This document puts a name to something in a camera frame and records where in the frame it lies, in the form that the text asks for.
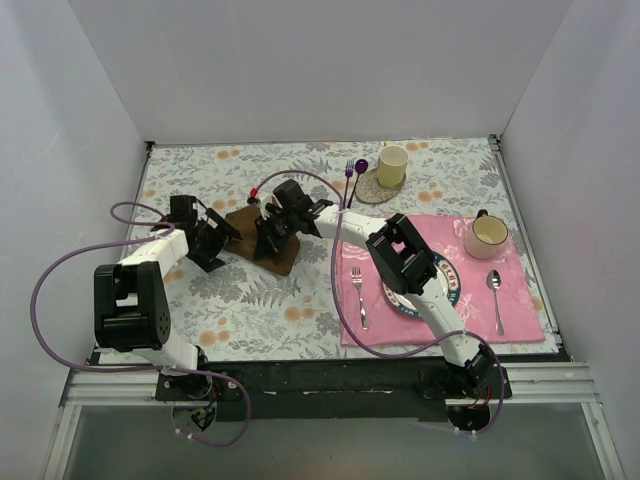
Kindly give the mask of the brown cloth napkin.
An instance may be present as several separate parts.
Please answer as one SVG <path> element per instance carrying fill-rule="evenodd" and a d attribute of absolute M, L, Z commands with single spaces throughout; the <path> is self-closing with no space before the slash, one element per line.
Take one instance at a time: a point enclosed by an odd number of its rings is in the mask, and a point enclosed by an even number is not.
<path fill-rule="evenodd" d="M 300 250 L 300 241 L 297 237 L 292 237 L 288 240 L 286 246 L 280 253 L 255 260 L 254 253 L 258 240 L 258 233 L 254 221 L 259 214 L 260 211 L 258 207 L 246 206 L 230 212 L 225 216 L 225 220 L 239 231 L 242 239 L 230 239 L 224 250 L 231 254 L 240 256 L 250 263 L 253 263 L 273 274 L 288 276 L 291 273 Z"/>

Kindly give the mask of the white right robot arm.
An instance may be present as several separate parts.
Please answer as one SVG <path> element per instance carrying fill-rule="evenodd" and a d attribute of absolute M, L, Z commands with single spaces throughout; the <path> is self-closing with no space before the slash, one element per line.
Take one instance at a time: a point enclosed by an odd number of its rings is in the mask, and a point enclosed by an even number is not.
<path fill-rule="evenodd" d="M 257 257 L 280 252 L 298 233 L 367 250 L 384 284 L 405 296 L 436 336 L 423 348 L 440 347 L 454 389 L 464 397 L 475 397 L 489 389 L 490 376 L 496 374 L 498 386 L 491 394 L 500 401 L 505 398 L 506 378 L 499 359 L 482 337 L 464 328 L 437 279 L 434 253 L 407 216 L 375 218 L 329 200 L 314 201 L 293 179 L 271 194 L 253 189 L 247 203 L 260 210 L 255 220 Z"/>

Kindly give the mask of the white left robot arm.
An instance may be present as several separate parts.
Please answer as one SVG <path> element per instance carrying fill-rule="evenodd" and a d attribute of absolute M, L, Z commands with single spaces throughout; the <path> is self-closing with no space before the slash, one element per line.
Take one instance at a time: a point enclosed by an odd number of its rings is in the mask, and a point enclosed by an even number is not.
<path fill-rule="evenodd" d="M 152 237 L 116 264 L 94 272 L 94 333 L 98 345 L 134 353 L 168 377 L 171 387 L 193 400 L 212 394 L 213 377 L 200 367 L 204 351 L 183 340 L 173 329 L 164 277 L 188 258 L 210 273 L 224 265 L 218 254 L 241 233 L 193 195 L 174 195 L 170 211 L 157 223 L 148 222 Z"/>

